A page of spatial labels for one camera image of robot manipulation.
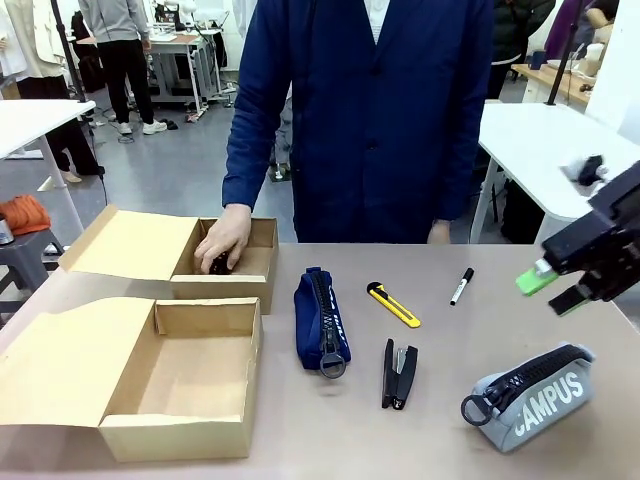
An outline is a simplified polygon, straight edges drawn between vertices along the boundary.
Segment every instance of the white sneaker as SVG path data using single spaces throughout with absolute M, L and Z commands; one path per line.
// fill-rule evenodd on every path
M 119 123 L 116 128 L 120 135 L 131 135 L 133 133 L 133 130 L 131 130 L 131 126 L 128 123 Z
M 154 120 L 153 123 L 145 123 L 142 127 L 142 133 L 145 135 L 154 135 L 156 133 L 164 132 L 167 129 L 166 123 L 158 122 Z

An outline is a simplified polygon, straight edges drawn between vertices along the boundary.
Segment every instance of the pencil case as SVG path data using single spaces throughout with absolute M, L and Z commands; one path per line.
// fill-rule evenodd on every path
M 513 370 L 484 377 L 462 402 L 462 417 L 508 452 L 593 397 L 594 360 L 585 347 L 563 344 Z
M 325 377 L 341 377 L 351 361 L 331 274 L 307 268 L 293 301 L 296 310 L 296 348 L 302 366 Z

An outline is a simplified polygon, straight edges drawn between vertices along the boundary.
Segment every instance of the marker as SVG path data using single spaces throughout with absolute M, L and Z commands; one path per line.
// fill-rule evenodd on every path
M 475 272 L 473 271 L 473 268 L 467 268 L 467 271 L 464 272 L 464 277 L 462 277 L 462 280 L 460 280 L 460 285 L 458 285 L 458 289 L 456 290 L 456 293 L 453 294 L 453 297 L 451 298 L 449 305 L 454 306 L 456 303 L 458 303 L 458 299 L 460 298 L 460 295 L 462 295 L 462 291 L 464 290 L 464 287 L 466 287 L 467 283 L 471 281 L 474 273 Z

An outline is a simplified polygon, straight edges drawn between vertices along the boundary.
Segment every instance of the blue jacket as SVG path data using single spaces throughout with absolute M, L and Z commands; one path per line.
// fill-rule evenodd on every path
M 240 64 L 223 205 L 253 208 L 293 82 L 301 242 L 425 243 L 462 213 L 491 65 L 493 0 L 260 0 Z

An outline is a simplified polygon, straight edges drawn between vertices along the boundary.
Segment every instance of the zipper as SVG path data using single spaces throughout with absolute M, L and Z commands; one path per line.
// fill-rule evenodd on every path
M 340 338 L 334 319 L 331 293 L 322 271 L 311 272 L 310 276 L 322 321 L 320 372 L 327 378 L 335 379 L 344 374 L 346 362 L 340 355 Z
M 494 408 L 500 412 L 499 415 L 504 413 L 527 389 L 579 359 L 590 361 L 589 355 L 575 345 L 564 345 L 533 358 L 495 379 L 484 389 L 482 395 L 469 395 L 465 398 L 462 402 L 462 416 L 472 425 L 486 425 L 492 418 Z M 470 401 L 482 412 L 484 419 L 469 417 L 466 406 Z

